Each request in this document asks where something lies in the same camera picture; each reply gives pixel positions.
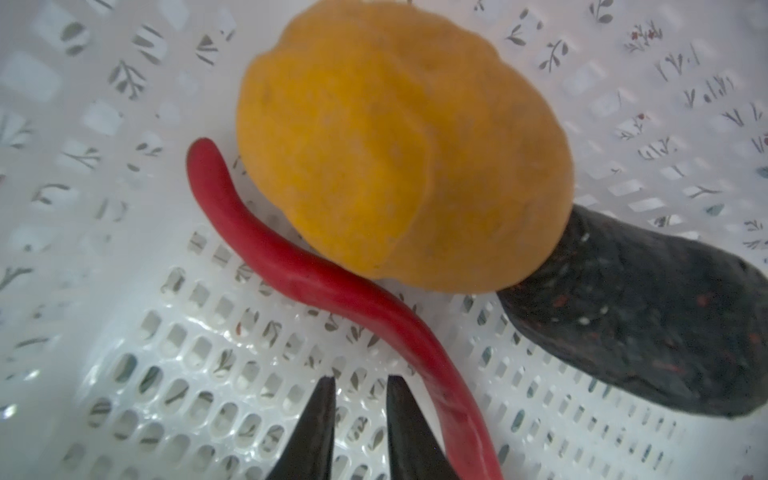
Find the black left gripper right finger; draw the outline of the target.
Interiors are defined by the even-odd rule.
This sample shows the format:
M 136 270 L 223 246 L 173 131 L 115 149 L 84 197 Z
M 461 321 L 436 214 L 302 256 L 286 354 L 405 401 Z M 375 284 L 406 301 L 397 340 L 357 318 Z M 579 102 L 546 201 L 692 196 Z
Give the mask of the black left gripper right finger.
M 386 420 L 393 480 L 459 479 L 401 376 L 388 377 Z

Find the red toy chili pepper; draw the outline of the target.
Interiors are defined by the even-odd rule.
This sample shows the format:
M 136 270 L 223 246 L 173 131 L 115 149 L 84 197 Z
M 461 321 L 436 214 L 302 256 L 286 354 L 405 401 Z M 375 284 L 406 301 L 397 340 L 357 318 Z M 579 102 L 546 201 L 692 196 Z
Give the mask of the red toy chili pepper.
M 419 374 L 435 408 L 434 436 L 459 479 L 500 479 L 502 470 L 482 413 L 428 326 L 378 285 L 322 259 L 268 228 L 240 199 L 215 143 L 199 138 L 186 154 L 196 202 L 222 239 L 276 291 L 347 318 L 397 351 Z

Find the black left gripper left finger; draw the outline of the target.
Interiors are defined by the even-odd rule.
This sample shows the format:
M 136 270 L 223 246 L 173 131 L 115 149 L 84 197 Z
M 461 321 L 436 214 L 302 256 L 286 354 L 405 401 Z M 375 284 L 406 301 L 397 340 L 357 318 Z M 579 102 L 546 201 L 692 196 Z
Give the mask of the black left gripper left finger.
M 333 465 L 336 383 L 320 378 L 267 480 L 328 480 Z

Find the white perforated plastic basket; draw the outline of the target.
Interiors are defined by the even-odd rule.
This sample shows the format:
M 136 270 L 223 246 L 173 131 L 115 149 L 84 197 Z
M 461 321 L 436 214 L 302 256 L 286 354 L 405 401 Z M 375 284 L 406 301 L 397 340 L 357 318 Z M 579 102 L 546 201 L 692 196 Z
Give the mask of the white perforated plastic basket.
M 336 379 L 336 479 L 388 477 L 371 331 L 275 292 L 211 228 L 185 155 L 212 138 L 249 209 L 241 75 L 303 1 L 1 5 L 1 475 L 262 479 Z M 767 265 L 763 1 L 423 1 L 556 112 L 576 201 Z

